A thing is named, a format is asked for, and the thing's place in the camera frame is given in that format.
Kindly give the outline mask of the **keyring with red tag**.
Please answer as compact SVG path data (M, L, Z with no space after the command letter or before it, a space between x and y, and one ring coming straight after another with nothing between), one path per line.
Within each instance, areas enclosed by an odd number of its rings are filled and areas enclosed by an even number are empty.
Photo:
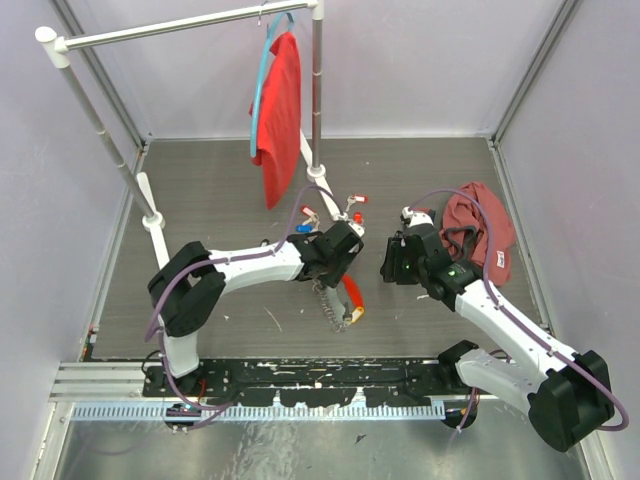
M345 312L344 304L351 306L363 306L364 300L355 280L345 274L336 288L323 286L319 281L313 281L313 291L316 293L324 316L329 321L334 333L345 332L350 326L343 324L342 315Z

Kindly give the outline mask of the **key with yellow tag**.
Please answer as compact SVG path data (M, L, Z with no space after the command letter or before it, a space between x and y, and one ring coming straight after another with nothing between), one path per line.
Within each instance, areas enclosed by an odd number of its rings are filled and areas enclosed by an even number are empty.
M348 303L344 304L345 312L342 315L343 324L350 326L356 323L364 314L365 309L363 306L351 306Z

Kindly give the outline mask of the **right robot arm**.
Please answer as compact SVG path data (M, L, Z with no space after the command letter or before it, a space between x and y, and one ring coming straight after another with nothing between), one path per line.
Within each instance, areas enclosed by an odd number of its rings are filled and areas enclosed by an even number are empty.
M429 297L484 331L509 357L495 359L463 340L442 352L444 390L490 393L526 414L538 436L565 452L614 415L608 366L594 351L576 352L540 329L485 282L480 269L454 260L429 224L396 232L380 269L386 283L421 285Z

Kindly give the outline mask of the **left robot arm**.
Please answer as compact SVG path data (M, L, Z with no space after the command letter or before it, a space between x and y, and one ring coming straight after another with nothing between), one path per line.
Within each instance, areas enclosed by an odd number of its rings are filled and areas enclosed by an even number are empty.
M244 250L208 250L199 241L184 245L147 285L154 311L146 337L161 334L165 385L178 396L199 387L197 332L221 297L269 282L334 288L364 247L363 236L361 225L339 220L325 232L294 233Z

